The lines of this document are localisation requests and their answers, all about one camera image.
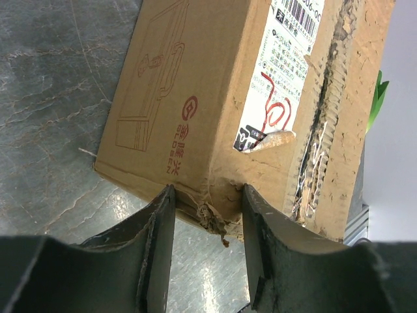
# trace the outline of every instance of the gray floor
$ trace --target gray floor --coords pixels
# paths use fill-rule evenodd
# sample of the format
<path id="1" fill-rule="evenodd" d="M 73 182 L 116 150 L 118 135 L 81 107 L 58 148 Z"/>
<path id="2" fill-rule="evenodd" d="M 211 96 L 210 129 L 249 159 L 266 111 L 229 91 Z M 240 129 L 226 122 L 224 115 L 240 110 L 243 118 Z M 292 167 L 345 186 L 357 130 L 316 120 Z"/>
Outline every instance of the gray floor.
<path id="1" fill-rule="evenodd" d="M 101 180 L 91 155 L 139 7 L 134 0 L 2 0 L 1 235 L 79 243 L 145 205 Z M 226 249 L 178 220 L 167 311 L 230 313 L 247 302 L 242 243 Z"/>

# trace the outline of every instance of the barcode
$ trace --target barcode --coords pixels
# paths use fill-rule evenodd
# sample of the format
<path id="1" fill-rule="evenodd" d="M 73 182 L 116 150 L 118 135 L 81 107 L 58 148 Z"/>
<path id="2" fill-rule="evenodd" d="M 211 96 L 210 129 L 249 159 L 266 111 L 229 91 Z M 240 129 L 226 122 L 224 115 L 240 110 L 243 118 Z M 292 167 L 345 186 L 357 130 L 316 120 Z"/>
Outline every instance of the barcode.
<path id="1" fill-rule="evenodd" d="M 314 29 L 316 28 L 315 22 L 302 7 L 301 3 L 297 0 L 282 0 L 282 4 L 300 23 L 306 32 L 309 33 L 310 36 L 313 36 Z"/>

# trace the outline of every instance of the red logo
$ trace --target red logo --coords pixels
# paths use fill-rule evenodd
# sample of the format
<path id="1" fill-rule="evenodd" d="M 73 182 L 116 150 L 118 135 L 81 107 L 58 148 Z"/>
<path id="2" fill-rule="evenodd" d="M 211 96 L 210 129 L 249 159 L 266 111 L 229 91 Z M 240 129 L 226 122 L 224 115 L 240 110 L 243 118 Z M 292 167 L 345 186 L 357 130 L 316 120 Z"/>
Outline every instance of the red logo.
<path id="1" fill-rule="evenodd" d="M 198 100 L 196 96 L 191 96 L 187 99 L 187 101 L 184 103 L 184 107 L 182 108 L 182 119 L 184 121 L 188 121 L 191 119 L 195 111 L 197 111 L 198 107 Z"/>

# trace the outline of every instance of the damaged cardboard box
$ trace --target damaged cardboard box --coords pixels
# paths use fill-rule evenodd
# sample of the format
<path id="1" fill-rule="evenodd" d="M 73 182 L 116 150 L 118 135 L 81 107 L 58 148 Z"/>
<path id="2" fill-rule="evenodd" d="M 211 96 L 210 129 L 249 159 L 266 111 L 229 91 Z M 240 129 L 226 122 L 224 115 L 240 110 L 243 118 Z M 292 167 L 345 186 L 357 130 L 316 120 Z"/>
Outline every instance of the damaged cardboard box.
<path id="1" fill-rule="evenodd" d="M 147 201 L 173 184 L 181 218 L 237 237 L 251 184 L 340 241 L 393 5 L 144 0 L 96 171 Z"/>

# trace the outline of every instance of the brown cardboard box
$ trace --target brown cardboard box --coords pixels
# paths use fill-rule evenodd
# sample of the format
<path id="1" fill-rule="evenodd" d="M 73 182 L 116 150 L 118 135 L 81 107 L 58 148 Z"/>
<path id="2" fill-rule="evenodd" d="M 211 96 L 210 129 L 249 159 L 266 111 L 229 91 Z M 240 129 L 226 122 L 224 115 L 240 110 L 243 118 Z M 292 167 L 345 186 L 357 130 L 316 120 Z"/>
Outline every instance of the brown cardboard box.
<path id="1" fill-rule="evenodd" d="M 326 1 L 296 140 L 242 153 L 233 144 L 270 5 L 144 0 L 95 168 L 148 201 L 174 184 L 181 217 L 213 233 L 241 235 L 248 183 L 341 240 L 394 0 Z"/>

